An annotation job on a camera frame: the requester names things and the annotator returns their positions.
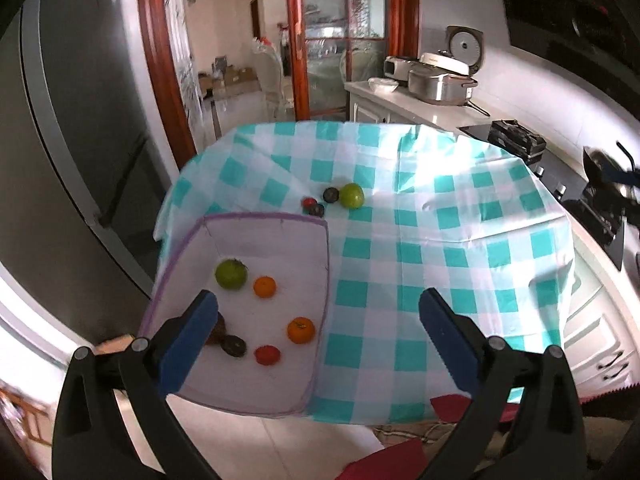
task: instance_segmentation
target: white bowl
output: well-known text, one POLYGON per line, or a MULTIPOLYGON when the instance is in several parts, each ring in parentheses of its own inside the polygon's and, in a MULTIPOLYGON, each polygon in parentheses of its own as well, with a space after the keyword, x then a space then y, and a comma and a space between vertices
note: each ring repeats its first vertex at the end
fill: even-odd
POLYGON ((386 79, 383 77, 370 77, 369 87, 376 94, 391 94, 396 88, 398 88, 398 81, 393 79, 386 79))

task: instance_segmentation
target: white tray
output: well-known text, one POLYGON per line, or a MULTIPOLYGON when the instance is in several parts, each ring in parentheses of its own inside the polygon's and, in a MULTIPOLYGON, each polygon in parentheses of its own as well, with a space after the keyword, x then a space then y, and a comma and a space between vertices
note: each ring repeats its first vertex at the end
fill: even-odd
POLYGON ((179 395, 217 410, 284 416, 304 411, 312 393, 328 293, 326 222, 281 213, 229 213, 199 221, 170 257, 140 329, 151 337, 169 318, 180 316, 203 289, 212 291, 229 334, 247 343, 242 358, 220 346, 200 352, 179 395), (249 277, 240 291, 223 290, 214 277, 218 263, 237 258, 249 277), (278 290, 262 300, 253 292, 259 276, 271 276, 278 290), (286 327, 303 316, 316 326, 309 344, 296 345, 286 327), (259 365, 254 350, 274 345, 282 352, 273 366, 259 365))

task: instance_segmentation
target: red tomato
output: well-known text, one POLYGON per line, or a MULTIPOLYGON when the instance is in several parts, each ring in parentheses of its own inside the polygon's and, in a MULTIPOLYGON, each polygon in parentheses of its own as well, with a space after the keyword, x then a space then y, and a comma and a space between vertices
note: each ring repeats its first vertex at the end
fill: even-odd
POLYGON ((316 200, 315 198, 306 196, 302 199, 302 209, 304 211, 308 211, 309 208, 311 208, 311 206, 314 206, 317 203, 318 203, 318 200, 316 200))
POLYGON ((271 366, 280 360, 280 350, 275 346, 265 345, 254 351, 255 360, 263 366, 271 366))

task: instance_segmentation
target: checkered tablecloth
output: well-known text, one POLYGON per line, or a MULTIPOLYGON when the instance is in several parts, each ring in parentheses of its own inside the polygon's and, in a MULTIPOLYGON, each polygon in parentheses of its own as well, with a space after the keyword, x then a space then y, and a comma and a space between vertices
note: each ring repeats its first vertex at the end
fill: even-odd
POLYGON ((315 419, 421 420, 434 415, 431 398, 458 393, 418 319, 428 286, 514 348, 561 343, 574 261, 564 210, 519 158, 427 126, 232 131, 182 170, 165 199, 159 275, 203 215, 301 212, 302 197, 348 182, 363 187, 366 202, 326 207, 332 290, 308 407, 315 419))

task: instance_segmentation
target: white cabinet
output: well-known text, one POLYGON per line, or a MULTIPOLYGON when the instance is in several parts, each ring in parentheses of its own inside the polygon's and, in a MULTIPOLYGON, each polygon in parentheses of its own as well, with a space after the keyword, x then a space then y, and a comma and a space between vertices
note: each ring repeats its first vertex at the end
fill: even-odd
POLYGON ((593 271, 576 254, 564 352, 578 394, 588 397, 628 386, 640 371, 626 324, 593 271))
POLYGON ((351 95, 350 120, 354 123, 388 123, 389 110, 372 101, 351 95))
POLYGON ((369 99, 350 93, 351 110, 349 120, 354 123, 416 124, 402 115, 392 112, 369 99))
POLYGON ((402 115, 395 114, 393 112, 389 112, 389 123, 391 124, 415 124, 413 121, 410 121, 406 117, 402 117, 402 115))

